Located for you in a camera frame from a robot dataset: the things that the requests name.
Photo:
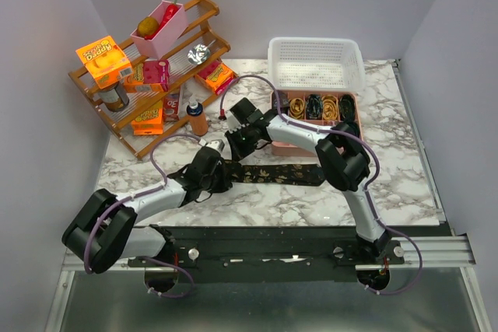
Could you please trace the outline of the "black gold floral tie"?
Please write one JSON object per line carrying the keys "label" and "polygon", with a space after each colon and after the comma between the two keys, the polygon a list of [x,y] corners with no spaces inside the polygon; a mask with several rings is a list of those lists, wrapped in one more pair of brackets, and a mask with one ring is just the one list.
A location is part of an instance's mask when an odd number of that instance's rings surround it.
{"label": "black gold floral tie", "polygon": [[224,164],[234,183],[318,187],[326,181],[318,164],[243,165],[231,160],[225,160]]}

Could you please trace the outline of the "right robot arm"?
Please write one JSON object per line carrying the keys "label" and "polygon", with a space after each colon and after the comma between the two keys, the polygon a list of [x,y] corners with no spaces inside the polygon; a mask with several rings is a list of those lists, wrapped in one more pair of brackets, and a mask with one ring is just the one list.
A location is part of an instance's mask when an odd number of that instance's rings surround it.
{"label": "right robot arm", "polygon": [[352,212],[359,257],[369,264],[384,257],[391,235],[367,190],[370,161],[375,162],[376,171],[380,165],[376,156],[367,154],[367,144],[351,133],[347,125],[308,124],[276,109],[263,113],[247,99],[229,110],[221,110],[220,118],[228,125],[225,136],[234,161],[255,152],[260,141],[291,144],[315,154],[324,178],[343,193]]}

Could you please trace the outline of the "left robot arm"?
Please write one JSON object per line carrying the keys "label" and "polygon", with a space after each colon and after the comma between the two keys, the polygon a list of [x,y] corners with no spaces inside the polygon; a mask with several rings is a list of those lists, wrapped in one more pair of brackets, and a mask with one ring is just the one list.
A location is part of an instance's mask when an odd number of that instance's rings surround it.
{"label": "left robot arm", "polygon": [[221,151],[200,148],[192,162],[148,188],[127,194],[95,191],[64,231],[61,241],[84,263],[89,273],[101,274],[121,258],[146,256],[156,266],[172,258],[172,246],[158,229],[135,225],[162,211],[197,201],[203,192],[231,188]]}

